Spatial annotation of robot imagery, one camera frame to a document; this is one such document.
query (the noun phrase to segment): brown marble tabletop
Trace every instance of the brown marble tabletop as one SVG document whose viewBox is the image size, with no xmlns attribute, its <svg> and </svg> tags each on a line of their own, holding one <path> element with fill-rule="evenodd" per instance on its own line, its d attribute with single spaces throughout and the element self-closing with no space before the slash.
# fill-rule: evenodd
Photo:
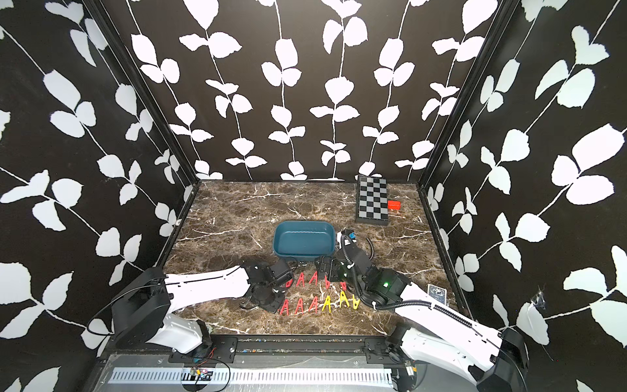
<svg viewBox="0 0 627 392">
<path fill-rule="evenodd" d="M 176 244 L 164 267 L 165 273 L 199 273 L 233 267 L 247 258 L 270 264 L 277 260 L 272 252 L 275 228 L 285 220 L 324 220 L 336 231 L 353 228 L 359 237 L 374 244 L 378 267 L 404 273 L 426 290 L 432 283 L 448 291 L 448 305 L 456 309 L 429 224 L 425 218 L 415 184 L 389 184 L 390 200 L 401 202 L 400 211 L 390 211 L 389 225 L 355 223 L 355 184 L 337 183 L 225 183 L 205 181 L 183 223 Z M 366 241 L 359 245 L 369 252 Z M 201 319 L 213 334 L 387 334 L 401 321 L 394 312 L 374 311 L 364 304 L 340 304 L 340 283 L 328 289 L 324 277 L 311 283 L 315 265 L 298 267 L 288 289 L 289 315 L 247 307 L 246 299 L 221 299 L 187 307 L 178 312 L 187 319 Z M 305 285 L 294 287 L 303 272 Z M 331 312 L 324 300 L 330 296 Z M 314 297 L 318 312 L 309 310 Z M 294 314 L 303 299 L 304 313 Z"/>
</svg>

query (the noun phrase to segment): chessboard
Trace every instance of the chessboard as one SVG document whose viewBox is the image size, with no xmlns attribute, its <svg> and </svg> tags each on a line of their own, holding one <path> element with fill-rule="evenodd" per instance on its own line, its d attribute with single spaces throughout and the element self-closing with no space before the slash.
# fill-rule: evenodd
<svg viewBox="0 0 627 392">
<path fill-rule="evenodd" d="M 357 177 L 355 221 L 387 226 L 387 181 L 378 177 Z"/>
</svg>

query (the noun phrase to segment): blue plastic bin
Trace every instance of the blue plastic bin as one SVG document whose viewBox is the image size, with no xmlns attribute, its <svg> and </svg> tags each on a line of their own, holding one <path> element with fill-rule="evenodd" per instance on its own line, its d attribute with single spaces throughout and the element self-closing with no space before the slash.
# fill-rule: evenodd
<svg viewBox="0 0 627 392">
<path fill-rule="evenodd" d="M 335 251 L 335 229 L 324 221 L 285 221 L 275 230 L 272 250 L 280 258 L 312 262 Z"/>
</svg>

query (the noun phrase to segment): black and white wallpaper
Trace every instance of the black and white wallpaper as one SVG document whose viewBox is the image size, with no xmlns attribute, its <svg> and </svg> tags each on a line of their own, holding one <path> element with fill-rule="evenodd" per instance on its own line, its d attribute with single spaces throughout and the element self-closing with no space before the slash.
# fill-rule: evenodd
<svg viewBox="0 0 627 392">
<path fill-rule="evenodd" d="M 627 4 L 523 0 L 426 182 L 470 310 L 530 391 L 627 384 Z"/>
<path fill-rule="evenodd" d="M 498 8 L 102 2 L 196 176 L 238 181 L 417 180 Z"/>
<path fill-rule="evenodd" d="M 0 0 L 0 50 L 0 390 L 73 391 L 192 186 L 82 4 Z"/>
</svg>

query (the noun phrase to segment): red block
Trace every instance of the red block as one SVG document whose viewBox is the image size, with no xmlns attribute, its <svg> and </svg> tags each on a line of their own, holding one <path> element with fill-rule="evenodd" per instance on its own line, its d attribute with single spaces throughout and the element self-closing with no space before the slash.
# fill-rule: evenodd
<svg viewBox="0 0 627 392">
<path fill-rule="evenodd" d="M 401 202 L 400 201 L 388 200 L 387 201 L 387 209 L 401 209 Z"/>
<path fill-rule="evenodd" d="M 285 299 L 283 306 L 281 306 L 281 312 L 278 315 L 283 315 L 283 311 L 285 311 L 285 315 L 290 314 L 290 309 L 288 308 L 288 305 L 287 305 L 287 298 Z"/>
</svg>

